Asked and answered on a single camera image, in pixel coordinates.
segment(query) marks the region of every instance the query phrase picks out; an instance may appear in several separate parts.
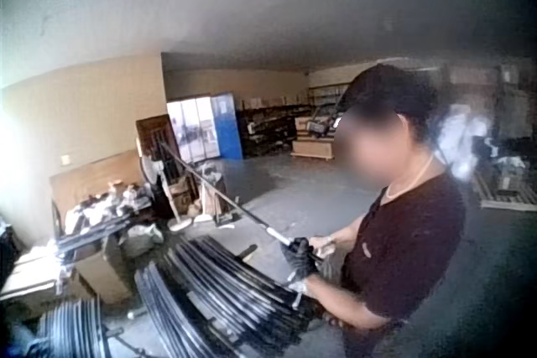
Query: person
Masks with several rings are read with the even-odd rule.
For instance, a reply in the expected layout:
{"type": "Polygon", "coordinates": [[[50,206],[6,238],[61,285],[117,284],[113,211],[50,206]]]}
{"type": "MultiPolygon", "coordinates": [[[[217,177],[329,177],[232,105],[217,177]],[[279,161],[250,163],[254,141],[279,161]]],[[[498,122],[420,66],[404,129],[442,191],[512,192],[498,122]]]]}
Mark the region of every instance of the person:
{"type": "Polygon", "coordinates": [[[377,65],[354,79],[339,107],[345,113],[336,129],[336,157],[383,189],[351,225],[282,247],[295,278],[346,324],[347,357],[365,357],[443,277],[461,239],[465,206],[428,142],[435,93],[426,83],[377,65]],[[327,244],[351,248],[340,285],[323,279],[310,256],[327,244]]]}

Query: black t-shirt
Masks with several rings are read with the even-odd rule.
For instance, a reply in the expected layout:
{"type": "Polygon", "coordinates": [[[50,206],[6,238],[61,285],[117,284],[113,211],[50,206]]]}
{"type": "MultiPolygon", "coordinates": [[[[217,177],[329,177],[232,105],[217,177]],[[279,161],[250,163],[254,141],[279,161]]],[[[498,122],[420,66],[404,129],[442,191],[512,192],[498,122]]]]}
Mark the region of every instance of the black t-shirt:
{"type": "Polygon", "coordinates": [[[360,225],[341,285],[359,293],[374,314],[404,319],[444,275],[461,239],[465,206],[448,174],[380,205],[384,191],[360,225]]]}

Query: electrical outlet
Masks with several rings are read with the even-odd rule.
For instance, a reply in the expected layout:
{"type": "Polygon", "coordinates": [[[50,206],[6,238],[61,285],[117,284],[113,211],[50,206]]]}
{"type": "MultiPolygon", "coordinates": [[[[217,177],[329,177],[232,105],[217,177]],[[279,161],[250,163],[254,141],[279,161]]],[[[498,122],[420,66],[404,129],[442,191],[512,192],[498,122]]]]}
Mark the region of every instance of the electrical outlet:
{"type": "Polygon", "coordinates": [[[66,165],[70,165],[70,155],[64,154],[60,157],[61,166],[65,167],[66,165]]]}

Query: blue door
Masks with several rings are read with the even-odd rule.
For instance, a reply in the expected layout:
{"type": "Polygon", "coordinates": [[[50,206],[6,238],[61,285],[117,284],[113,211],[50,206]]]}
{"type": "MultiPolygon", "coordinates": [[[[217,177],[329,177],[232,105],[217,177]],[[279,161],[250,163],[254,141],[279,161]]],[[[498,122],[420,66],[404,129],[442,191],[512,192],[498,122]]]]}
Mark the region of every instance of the blue door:
{"type": "Polygon", "coordinates": [[[231,93],[211,98],[216,136],[222,158],[242,159],[241,139],[238,135],[235,103],[231,93]]]}

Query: hand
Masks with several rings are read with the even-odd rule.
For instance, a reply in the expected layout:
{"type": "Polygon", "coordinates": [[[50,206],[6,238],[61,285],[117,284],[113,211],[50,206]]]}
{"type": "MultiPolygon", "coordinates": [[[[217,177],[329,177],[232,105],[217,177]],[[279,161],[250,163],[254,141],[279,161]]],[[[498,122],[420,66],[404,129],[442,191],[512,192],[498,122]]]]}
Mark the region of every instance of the hand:
{"type": "Polygon", "coordinates": [[[334,243],[331,236],[312,236],[308,241],[314,249],[321,249],[322,247],[334,243]]]}
{"type": "Polygon", "coordinates": [[[282,244],[282,253],[285,260],[295,271],[297,281],[317,273],[317,266],[310,254],[313,247],[310,246],[306,238],[295,238],[289,246],[282,244]]]}

